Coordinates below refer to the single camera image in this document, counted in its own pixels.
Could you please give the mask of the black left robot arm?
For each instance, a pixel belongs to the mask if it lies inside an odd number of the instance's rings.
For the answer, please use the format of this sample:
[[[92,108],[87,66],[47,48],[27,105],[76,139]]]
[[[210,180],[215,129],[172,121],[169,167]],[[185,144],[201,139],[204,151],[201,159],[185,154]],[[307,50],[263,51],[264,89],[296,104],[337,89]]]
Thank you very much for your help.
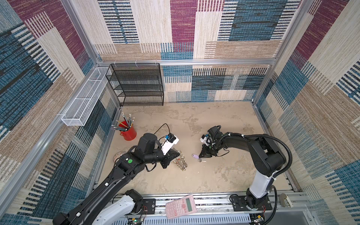
[[[166,169],[179,152],[172,149],[179,141],[169,133],[165,142],[160,143],[155,134],[146,133],[138,145],[120,156],[113,169],[104,181],[68,213],[59,213],[52,223],[54,225],[111,225],[120,217],[128,214],[139,214],[143,209],[143,197],[134,189],[128,190],[120,200],[108,203],[118,192],[132,181],[138,173],[147,169],[147,164],[160,163]]]

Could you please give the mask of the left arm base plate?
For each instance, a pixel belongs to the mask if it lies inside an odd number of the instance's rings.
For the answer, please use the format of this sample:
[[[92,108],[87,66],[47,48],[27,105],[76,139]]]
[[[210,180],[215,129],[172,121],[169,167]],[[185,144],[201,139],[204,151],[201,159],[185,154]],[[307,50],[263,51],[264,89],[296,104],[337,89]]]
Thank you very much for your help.
[[[131,209],[126,216],[145,216],[155,214],[156,209],[156,199],[155,198],[145,198],[139,201],[132,201],[134,207]]]

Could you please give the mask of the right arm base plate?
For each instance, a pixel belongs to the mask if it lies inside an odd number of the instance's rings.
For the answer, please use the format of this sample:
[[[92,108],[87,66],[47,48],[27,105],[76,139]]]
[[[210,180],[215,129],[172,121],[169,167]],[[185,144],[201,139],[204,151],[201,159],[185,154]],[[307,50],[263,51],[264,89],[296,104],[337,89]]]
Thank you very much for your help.
[[[257,199],[253,196],[239,196],[237,194],[233,194],[229,196],[229,200],[235,212],[271,211],[273,209],[267,195]]]

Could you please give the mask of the key with purple tag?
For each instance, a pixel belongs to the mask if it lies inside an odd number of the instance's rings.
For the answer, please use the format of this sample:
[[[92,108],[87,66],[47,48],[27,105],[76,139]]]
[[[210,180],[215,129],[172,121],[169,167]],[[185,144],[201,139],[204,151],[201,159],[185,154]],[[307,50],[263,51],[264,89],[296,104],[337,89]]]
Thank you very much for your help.
[[[203,159],[201,159],[197,154],[192,154],[192,157],[195,158],[195,159],[197,159],[198,162],[204,162],[204,163],[206,163],[206,161],[203,160]]]

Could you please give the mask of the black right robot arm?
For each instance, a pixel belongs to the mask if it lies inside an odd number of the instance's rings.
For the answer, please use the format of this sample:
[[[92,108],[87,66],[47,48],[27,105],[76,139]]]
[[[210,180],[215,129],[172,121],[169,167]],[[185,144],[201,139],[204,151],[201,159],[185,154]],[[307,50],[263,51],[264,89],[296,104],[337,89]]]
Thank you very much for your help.
[[[291,150],[283,141],[267,134],[222,133],[220,129],[220,125],[214,126],[202,135],[202,150],[198,157],[220,157],[219,151],[223,149],[229,153],[229,148],[249,152],[256,175],[245,197],[230,197],[230,201],[234,205],[244,205],[248,211],[256,211],[266,205],[275,179],[291,167]]]

